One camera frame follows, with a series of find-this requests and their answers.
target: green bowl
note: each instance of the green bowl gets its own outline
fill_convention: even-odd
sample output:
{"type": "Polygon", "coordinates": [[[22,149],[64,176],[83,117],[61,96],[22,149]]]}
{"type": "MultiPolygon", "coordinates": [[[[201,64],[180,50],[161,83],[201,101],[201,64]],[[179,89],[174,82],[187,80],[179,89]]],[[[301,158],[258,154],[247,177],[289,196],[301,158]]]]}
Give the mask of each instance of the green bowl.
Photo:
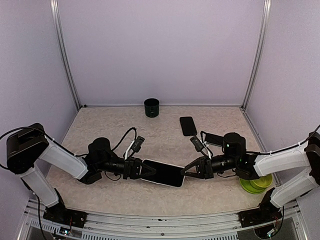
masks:
{"type": "Polygon", "coordinates": [[[244,180],[240,178],[240,184],[243,187],[244,190],[246,190],[250,194],[262,194],[266,188],[264,189],[255,189],[249,180],[244,180]]]}
{"type": "Polygon", "coordinates": [[[269,174],[267,176],[262,176],[259,179],[251,180],[250,184],[255,189],[262,190],[270,187],[270,185],[272,184],[272,181],[273,181],[272,174],[269,174]]]}

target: black rectangular object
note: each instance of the black rectangular object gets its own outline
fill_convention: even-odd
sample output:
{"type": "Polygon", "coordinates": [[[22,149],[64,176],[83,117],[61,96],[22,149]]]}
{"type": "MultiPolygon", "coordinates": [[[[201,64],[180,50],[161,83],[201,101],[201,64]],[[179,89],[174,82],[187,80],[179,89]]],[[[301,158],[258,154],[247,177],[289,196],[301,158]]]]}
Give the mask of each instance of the black rectangular object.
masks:
{"type": "Polygon", "coordinates": [[[224,137],[211,134],[211,133],[206,133],[204,141],[207,142],[208,144],[212,144],[218,147],[222,147],[224,145],[224,137]]]}
{"type": "Polygon", "coordinates": [[[183,167],[169,165],[163,162],[157,162],[152,160],[144,160],[144,164],[151,168],[156,169],[156,174],[152,176],[143,177],[142,179],[163,185],[169,185],[172,187],[181,187],[184,183],[185,176],[181,175],[183,167]]]}
{"type": "Polygon", "coordinates": [[[180,117],[180,124],[184,136],[187,137],[197,135],[197,129],[191,116],[180,117]]]}

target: ventilation grille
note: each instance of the ventilation grille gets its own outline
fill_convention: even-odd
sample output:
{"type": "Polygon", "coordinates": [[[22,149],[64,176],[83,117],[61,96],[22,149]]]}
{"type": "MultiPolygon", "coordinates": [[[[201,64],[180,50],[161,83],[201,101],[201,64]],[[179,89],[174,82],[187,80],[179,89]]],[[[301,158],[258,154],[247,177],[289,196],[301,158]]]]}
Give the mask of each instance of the ventilation grille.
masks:
{"type": "MultiPolygon", "coordinates": [[[[123,238],[123,237],[112,237],[112,236],[106,236],[106,235],[100,235],[95,234],[91,232],[82,232],[82,240],[135,240],[137,238],[130,237],[130,238],[123,238]]],[[[223,235],[216,235],[214,237],[206,237],[206,238],[184,238],[185,240],[238,240],[238,234],[235,233],[229,233],[229,234],[223,234],[223,235]]]]}
{"type": "MultiPolygon", "coordinates": [[[[39,222],[37,220],[32,219],[31,220],[31,226],[35,227],[37,229],[40,229],[40,224],[39,224],[39,222]]],[[[54,232],[58,233],[59,232],[59,227],[53,226],[51,224],[43,223],[43,222],[42,222],[42,229],[44,231],[47,231],[47,232],[50,232],[50,233],[54,233],[54,232]]]]}

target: robotic arm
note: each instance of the robotic arm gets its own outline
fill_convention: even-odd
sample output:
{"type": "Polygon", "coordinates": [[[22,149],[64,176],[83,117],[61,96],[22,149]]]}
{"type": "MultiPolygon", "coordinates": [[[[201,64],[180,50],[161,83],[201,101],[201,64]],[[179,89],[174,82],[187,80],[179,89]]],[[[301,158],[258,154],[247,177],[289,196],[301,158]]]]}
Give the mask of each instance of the robotic arm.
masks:
{"type": "MultiPolygon", "coordinates": [[[[205,142],[192,137],[197,152],[208,150],[205,142]]],[[[205,155],[188,164],[181,174],[184,176],[211,179],[214,173],[222,174],[234,169],[235,176],[254,180],[283,170],[304,167],[304,170],[285,184],[266,192],[259,207],[239,213],[242,227],[267,223],[281,218],[279,208],[308,193],[320,185],[320,134],[313,132],[302,143],[270,153],[247,152],[246,140],[235,132],[223,137],[223,155],[205,155]]]]}
{"type": "Polygon", "coordinates": [[[64,170],[84,184],[93,184],[102,178],[101,172],[123,174],[123,179],[139,179],[154,175],[156,170],[147,166],[141,159],[132,157],[139,152],[144,138],[138,136],[132,141],[125,158],[118,157],[105,137],[95,139],[88,146],[85,158],[77,157],[54,139],[49,139],[41,124],[35,123],[20,130],[7,139],[7,168],[18,175],[27,188],[32,190],[45,205],[44,219],[83,228],[87,214],[67,209],[59,194],[46,180],[36,165],[41,159],[64,170]],[[141,168],[147,169],[140,174],[141,168]]]}

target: white arm segment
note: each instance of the white arm segment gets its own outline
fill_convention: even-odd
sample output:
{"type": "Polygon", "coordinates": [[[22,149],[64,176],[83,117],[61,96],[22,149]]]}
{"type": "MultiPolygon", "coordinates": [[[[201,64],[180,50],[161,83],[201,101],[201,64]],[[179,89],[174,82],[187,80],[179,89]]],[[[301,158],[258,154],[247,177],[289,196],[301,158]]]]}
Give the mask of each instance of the white arm segment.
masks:
{"type": "Polygon", "coordinates": [[[25,173],[19,174],[18,176],[25,181],[46,207],[50,208],[59,202],[56,191],[47,182],[45,176],[36,164],[25,173]]]}
{"type": "Polygon", "coordinates": [[[255,159],[254,170],[258,176],[266,176],[268,174],[280,172],[287,169],[298,167],[309,167],[309,160],[304,149],[308,142],[279,153],[271,153],[270,155],[258,155],[255,159]]]}
{"type": "Polygon", "coordinates": [[[38,159],[60,168],[76,179],[81,179],[88,172],[87,164],[81,157],[75,157],[48,138],[46,140],[49,146],[38,159]]]}
{"type": "Polygon", "coordinates": [[[318,187],[316,180],[310,176],[310,172],[311,167],[307,167],[285,184],[276,187],[271,194],[270,202],[275,207],[281,208],[286,203],[318,187]]]}

